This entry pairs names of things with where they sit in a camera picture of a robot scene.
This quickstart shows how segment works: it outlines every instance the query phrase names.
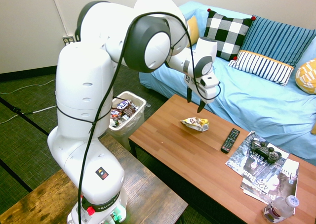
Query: throw pillow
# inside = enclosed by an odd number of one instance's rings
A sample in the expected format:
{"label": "throw pillow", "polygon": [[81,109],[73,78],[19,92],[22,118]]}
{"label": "throw pillow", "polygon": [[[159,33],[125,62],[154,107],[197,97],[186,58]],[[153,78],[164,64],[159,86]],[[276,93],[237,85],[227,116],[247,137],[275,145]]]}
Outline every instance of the throw pillow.
{"label": "throw pillow", "polygon": [[197,43],[198,38],[199,38],[197,18],[193,16],[190,20],[187,21],[187,23],[188,23],[188,26],[190,27],[191,44],[194,45]]}
{"label": "throw pillow", "polygon": [[209,9],[204,36],[217,41],[218,57],[231,60],[237,56],[251,23],[251,19],[228,18]]}
{"label": "throw pillow", "polygon": [[303,64],[296,72],[295,81],[308,94],[316,94],[316,58]]}
{"label": "throw pillow", "polygon": [[316,134],[316,123],[314,124],[314,127],[313,127],[313,129],[311,131],[311,134]]}
{"label": "throw pillow", "polygon": [[316,35],[309,30],[254,16],[241,50],[264,55],[294,66]]}
{"label": "throw pillow", "polygon": [[239,51],[236,60],[228,64],[238,70],[255,74],[263,79],[286,86],[294,67],[249,51]]}

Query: white striped pillow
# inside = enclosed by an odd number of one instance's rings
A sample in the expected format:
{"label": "white striped pillow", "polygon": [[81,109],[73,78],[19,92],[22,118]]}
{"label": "white striped pillow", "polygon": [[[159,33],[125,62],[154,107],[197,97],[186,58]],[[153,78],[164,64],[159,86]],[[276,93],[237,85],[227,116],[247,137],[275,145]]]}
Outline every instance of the white striped pillow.
{"label": "white striped pillow", "polygon": [[236,60],[231,60],[228,66],[255,74],[263,79],[286,86],[294,67],[276,61],[266,56],[241,50]]}

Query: baseboard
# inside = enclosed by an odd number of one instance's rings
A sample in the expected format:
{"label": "baseboard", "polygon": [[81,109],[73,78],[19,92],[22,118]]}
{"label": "baseboard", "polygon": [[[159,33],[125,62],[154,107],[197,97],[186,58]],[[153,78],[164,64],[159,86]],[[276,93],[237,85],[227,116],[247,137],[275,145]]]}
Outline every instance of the baseboard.
{"label": "baseboard", "polygon": [[25,78],[56,74],[56,69],[57,66],[50,66],[25,71],[2,73],[0,74],[0,82],[8,82]]}

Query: tv remote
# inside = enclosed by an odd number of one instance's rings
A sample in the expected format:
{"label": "tv remote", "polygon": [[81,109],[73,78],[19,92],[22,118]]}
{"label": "tv remote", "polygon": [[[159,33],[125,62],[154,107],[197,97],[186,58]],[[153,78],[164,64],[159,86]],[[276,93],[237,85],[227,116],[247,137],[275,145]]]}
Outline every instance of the tv remote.
{"label": "tv remote", "polygon": [[224,153],[230,152],[233,144],[235,143],[240,131],[237,129],[232,129],[229,133],[228,137],[226,138],[224,144],[221,147],[221,151]]}

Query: black game controller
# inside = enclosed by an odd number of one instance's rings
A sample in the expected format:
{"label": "black game controller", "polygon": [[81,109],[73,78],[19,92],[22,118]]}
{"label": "black game controller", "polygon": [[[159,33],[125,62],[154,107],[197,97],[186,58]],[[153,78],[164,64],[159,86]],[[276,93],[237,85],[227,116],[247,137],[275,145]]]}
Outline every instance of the black game controller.
{"label": "black game controller", "polygon": [[273,147],[267,147],[264,141],[260,142],[257,138],[251,141],[251,150],[266,158],[269,163],[273,163],[282,157],[280,152],[275,151]]}

